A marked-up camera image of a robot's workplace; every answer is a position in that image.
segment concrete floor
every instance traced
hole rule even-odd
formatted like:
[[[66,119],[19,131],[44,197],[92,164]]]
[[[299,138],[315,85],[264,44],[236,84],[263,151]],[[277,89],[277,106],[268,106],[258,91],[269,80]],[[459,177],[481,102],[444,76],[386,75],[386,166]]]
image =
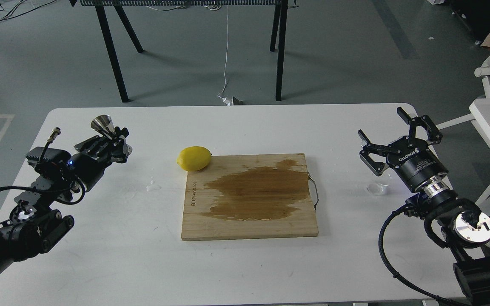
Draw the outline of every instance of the concrete floor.
[[[28,1],[17,14],[46,2]],[[9,9],[15,2],[1,3]],[[0,140],[0,186],[13,183],[54,108],[222,105],[217,94],[224,85],[227,14],[225,95],[246,105],[405,102],[438,124],[469,113],[469,105],[482,95],[474,68],[489,53],[474,45],[447,5],[425,0],[298,4],[288,12],[283,100],[278,102],[276,54],[268,50],[272,7],[210,11],[192,6],[166,12],[126,7],[144,54],[135,51],[115,11],[106,8],[133,99],[127,104],[120,102],[93,7],[59,0],[0,23],[0,114],[14,115]],[[386,120],[400,118],[396,113],[379,118],[380,126]],[[0,130],[4,122],[0,119]],[[436,151],[455,190],[475,200],[490,182],[490,150],[470,123],[443,132]],[[358,149],[359,143],[357,138],[350,147]],[[0,204],[4,198],[0,194]]]

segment wooden cutting board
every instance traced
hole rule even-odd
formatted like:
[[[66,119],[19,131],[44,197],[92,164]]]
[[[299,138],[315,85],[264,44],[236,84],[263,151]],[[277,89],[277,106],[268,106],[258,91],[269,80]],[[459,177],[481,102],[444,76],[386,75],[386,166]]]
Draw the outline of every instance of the wooden cutting board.
[[[188,173],[183,240],[318,234],[302,153],[213,156]]]

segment wet stain on cutting board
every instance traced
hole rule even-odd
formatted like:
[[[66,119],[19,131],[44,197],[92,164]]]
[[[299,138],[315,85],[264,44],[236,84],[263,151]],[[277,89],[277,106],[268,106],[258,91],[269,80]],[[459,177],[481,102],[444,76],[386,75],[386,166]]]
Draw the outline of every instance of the wet stain on cutting board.
[[[290,216],[298,210],[290,205],[309,197],[307,173],[291,170],[297,164],[293,159],[285,159],[275,167],[251,168],[206,183],[222,195],[214,200],[210,212],[202,215],[228,221],[275,220]]]

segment yellow lemon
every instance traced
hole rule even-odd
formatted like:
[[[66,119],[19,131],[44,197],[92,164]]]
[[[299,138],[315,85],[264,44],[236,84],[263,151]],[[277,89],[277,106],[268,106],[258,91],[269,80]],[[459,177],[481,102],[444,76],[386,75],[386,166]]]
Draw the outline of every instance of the yellow lemon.
[[[204,147],[187,147],[184,148],[179,157],[177,164],[186,171],[197,171],[205,168],[211,161],[211,152]]]

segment black table leg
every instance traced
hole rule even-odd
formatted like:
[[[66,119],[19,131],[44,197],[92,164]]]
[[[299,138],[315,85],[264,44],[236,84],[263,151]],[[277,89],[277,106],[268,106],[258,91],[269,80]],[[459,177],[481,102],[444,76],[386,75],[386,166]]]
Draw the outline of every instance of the black table leg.
[[[115,6],[114,9],[117,10],[117,14],[120,17],[122,24],[126,28],[128,35],[130,35],[130,39],[134,43],[134,46],[136,47],[137,52],[142,54],[143,49],[142,49],[141,43],[137,39],[136,33],[134,32],[134,29],[132,28],[130,20],[128,20],[128,16],[126,16],[126,13],[124,12],[124,9],[122,8],[122,6]]]
[[[111,31],[109,30],[109,23],[107,23],[105,9],[103,6],[96,6],[96,12],[97,19],[100,22],[101,33],[103,33],[103,40],[105,40],[105,47],[107,47],[107,53],[109,54],[109,60],[111,61],[111,67],[113,68],[114,78],[117,81],[120,98],[124,103],[130,102],[128,93],[126,92],[126,86],[124,85],[124,78],[122,78],[122,72],[120,71],[120,65],[118,64],[117,52],[114,49],[113,38],[111,37]]]
[[[272,41],[270,43],[270,51],[276,50],[277,28],[279,27],[279,19],[281,17],[281,6],[276,5],[276,11],[273,15]]]
[[[285,59],[286,15],[288,12],[288,0],[282,0],[281,20],[279,23],[279,49],[277,54],[277,80],[276,101],[281,101],[282,66]]]

